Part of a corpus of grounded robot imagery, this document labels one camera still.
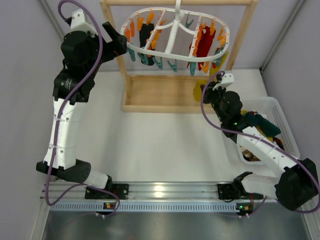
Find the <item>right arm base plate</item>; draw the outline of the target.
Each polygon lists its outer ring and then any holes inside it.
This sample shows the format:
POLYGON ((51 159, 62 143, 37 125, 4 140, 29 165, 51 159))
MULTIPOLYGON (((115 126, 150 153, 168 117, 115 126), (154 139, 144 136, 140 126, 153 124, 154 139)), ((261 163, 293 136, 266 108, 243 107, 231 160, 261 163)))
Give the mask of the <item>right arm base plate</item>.
POLYGON ((258 193, 249 193, 242 186, 235 183, 219 183, 217 184, 218 198, 220 200, 262 200, 263 195, 258 193))

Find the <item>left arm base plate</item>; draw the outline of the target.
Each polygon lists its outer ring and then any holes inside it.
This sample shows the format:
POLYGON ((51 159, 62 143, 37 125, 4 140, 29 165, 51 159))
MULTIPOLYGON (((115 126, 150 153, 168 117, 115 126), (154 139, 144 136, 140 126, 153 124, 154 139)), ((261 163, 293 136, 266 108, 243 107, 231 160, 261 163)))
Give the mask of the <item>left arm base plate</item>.
MULTIPOLYGON (((84 198, 87 200, 111 200, 115 199, 109 193, 105 193, 92 187, 87 186, 85 191, 84 198)), ((106 191, 109 191, 116 195, 120 200, 126 200, 129 193, 129 185, 125 183, 112 183, 105 188, 106 191)))

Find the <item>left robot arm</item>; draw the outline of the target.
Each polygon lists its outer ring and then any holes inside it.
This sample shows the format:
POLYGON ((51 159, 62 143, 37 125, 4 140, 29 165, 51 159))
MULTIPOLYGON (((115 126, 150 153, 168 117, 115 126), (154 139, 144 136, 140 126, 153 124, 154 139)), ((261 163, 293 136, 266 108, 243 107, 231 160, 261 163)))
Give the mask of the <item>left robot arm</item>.
POLYGON ((77 134, 100 66, 127 52, 127 39, 109 22, 103 23, 102 27, 111 37, 110 42, 102 42, 102 52, 99 51, 98 34, 87 27, 73 30, 63 38, 63 69, 53 82, 50 142, 44 159, 36 164, 40 173, 100 189, 104 189, 111 178, 93 170, 89 162, 76 158, 77 134))

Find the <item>white oval clip hanger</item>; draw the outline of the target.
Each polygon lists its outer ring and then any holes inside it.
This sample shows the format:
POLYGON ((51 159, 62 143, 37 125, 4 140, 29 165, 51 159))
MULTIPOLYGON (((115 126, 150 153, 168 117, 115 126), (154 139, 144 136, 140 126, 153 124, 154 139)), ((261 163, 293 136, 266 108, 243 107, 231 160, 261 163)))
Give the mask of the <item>white oval clip hanger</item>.
POLYGON ((120 33, 127 38, 127 50, 133 62, 136 60, 138 53, 141 53, 153 56, 153 61, 159 68, 162 67, 162 62, 157 61, 157 57, 159 57, 160 60, 166 58, 168 60, 179 60, 191 64, 213 62, 220 59, 227 52, 230 40, 230 29, 225 22, 206 13, 181 10, 180 0, 175 2, 175 8, 149 7, 132 13, 122 25, 120 33), (139 31, 143 24, 150 23, 154 24, 154 30, 151 32, 145 47, 140 48, 139 31), (214 29, 216 30, 207 57, 196 56, 202 35, 200 25, 210 27, 211 35, 214 33, 214 29), (164 51, 157 51, 156 45, 159 40, 159 34, 168 28, 170 28, 170 33, 166 48, 164 51), (192 36, 189 53, 187 55, 172 53, 179 29, 192 36))

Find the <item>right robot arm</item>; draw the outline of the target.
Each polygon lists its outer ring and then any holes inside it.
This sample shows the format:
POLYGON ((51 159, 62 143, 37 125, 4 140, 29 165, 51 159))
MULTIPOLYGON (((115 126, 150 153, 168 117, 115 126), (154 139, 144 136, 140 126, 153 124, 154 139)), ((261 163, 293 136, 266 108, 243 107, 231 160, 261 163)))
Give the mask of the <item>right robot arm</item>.
POLYGON ((262 176, 246 171, 233 180, 237 191, 260 194, 276 199, 286 209, 296 211, 320 194, 317 167, 306 158, 300 160, 269 141, 257 129, 255 120, 241 113, 239 95, 210 82, 201 86, 200 104, 211 105, 224 135, 244 147, 268 167, 273 176, 262 176))

